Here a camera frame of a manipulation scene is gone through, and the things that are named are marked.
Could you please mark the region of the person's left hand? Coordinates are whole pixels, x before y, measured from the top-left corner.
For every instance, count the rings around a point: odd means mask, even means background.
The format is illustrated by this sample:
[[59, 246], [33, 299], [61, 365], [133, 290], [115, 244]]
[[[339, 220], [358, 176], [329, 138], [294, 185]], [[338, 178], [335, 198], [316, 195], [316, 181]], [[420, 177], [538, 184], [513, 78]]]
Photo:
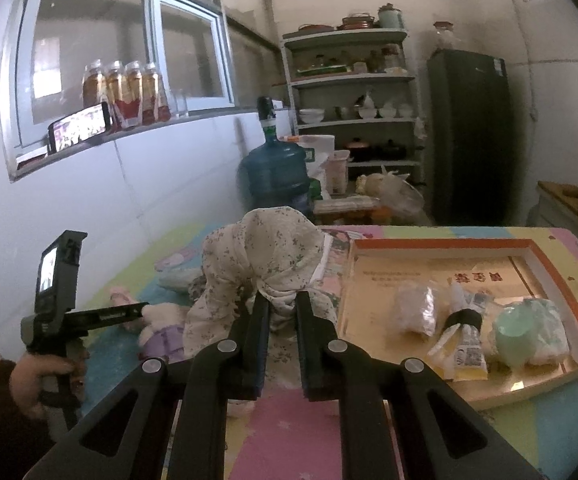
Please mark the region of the person's left hand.
[[45, 408], [39, 400], [43, 379], [55, 375], [67, 376], [72, 393], [83, 401], [89, 357], [86, 349], [83, 349], [75, 360], [26, 353], [9, 376], [9, 392], [16, 407], [27, 418], [44, 418]]

